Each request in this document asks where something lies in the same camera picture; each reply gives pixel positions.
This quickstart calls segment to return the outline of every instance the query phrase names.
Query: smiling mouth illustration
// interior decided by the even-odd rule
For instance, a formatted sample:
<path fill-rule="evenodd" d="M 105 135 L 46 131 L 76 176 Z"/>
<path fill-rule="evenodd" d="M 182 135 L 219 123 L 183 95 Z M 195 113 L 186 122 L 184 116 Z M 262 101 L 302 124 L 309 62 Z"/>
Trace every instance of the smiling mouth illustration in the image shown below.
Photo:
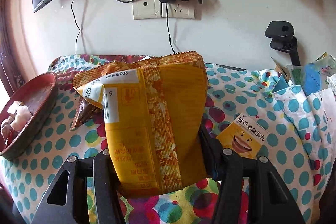
<path fill-rule="evenodd" d="M 244 152 L 252 151 L 252 148 L 246 142 L 244 142 L 241 138 L 239 138 L 236 135 L 233 136 L 232 148 L 237 153 L 244 153 Z"/>

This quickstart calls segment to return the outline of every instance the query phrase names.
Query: red bowl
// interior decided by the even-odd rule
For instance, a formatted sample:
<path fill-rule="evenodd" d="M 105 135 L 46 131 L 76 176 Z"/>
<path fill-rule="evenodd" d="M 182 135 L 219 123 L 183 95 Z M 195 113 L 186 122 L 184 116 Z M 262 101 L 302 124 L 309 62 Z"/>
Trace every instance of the red bowl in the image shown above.
<path fill-rule="evenodd" d="M 4 139 L 0 136 L 0 156 L 8 160 L 14 159 L 20 156 L 34 140 L 35 135 L 43 127 L 45 120 L 49 117 L 56 103 L 58 95 L 56 81 L 56 73 L 47 72 L 41 74 L 24 84 L 9 99 L 0 114 L 1 122 L 9 117 L 7 110 L 14 101 L 22 101 L 28 107 L 32 117 L 8 147 L 6 147 Z"/>

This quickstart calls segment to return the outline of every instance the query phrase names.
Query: wall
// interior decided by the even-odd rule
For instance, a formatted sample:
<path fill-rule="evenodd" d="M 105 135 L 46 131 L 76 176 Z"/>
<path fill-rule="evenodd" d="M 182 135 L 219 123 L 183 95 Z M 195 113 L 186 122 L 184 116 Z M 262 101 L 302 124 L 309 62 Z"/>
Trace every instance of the wall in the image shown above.
<path fill-rule="evenodd" d="M 72 0 L 53 0 L 35 14 L 32 0 L 6 1 L 9 36 L 26 79 L 45 72 L 58 56 L 75 53 Z M 302 63 L 325 51 L 336 55 L 336 0 L 204 0 L 195 5 L 197 19 L 170 19 L 170 31 L 178 51 L 196 50 L 207 62 L 264 69 L 274 67 L 272 56 L 290 64 L 264 35 L 273 20 L 293 24 Z M 133 20 L 132 4 L 114 0 L 75 0 L 73 8 L 83 30 L 80 54 L 171 53 L 164 18 Z"/>

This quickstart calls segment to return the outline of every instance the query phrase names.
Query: metal screw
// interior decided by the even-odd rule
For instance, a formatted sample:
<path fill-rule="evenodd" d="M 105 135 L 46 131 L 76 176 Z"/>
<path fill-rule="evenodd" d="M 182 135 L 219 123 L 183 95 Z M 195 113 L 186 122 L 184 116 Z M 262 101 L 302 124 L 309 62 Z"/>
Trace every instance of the metal screw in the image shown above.
<path fill-rule="evenodd" d="M 67 161 L 68 162 L 74 162 L 76 160 L 76 157 L 75 156 L 70 156 Z"/>
<path fill-rule="evenodd" d="M 231 155 L 231 154 L 232 154 L 232 150 L 229 149 L 229 148 L 225 148 L 225 149 L 223 150 L 223 153 L 224 153 L 225 155 Z"/>
<path fill-rule="evenodd" d="M 264 156 L 261 156 L 260 158 L 259 158 L 259 160 L 262 162 L 262 163 L 266 163 L 266 162 L 268 162 L 268 159 L 266 158 L 266 157 L 264 157 Z"/>

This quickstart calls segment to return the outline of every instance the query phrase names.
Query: power outlet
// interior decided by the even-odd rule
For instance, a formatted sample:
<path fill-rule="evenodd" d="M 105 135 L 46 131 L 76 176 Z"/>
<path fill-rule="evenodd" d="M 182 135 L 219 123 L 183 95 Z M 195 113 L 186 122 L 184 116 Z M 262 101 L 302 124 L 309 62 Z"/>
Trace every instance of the power outlet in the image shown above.
<path fill-rule="evenodd" d="M 167 17 L 166 4 L 162 4 L 162 17 Z M 195 19 L 195 7 L 190 2 L 168 3 L 168 17 Z"/>
<path fill-rule="evenodd" d="M 137 0 L 132 2 L 133 19 L 160 18 L 161 5 L 159 0 Z"/>

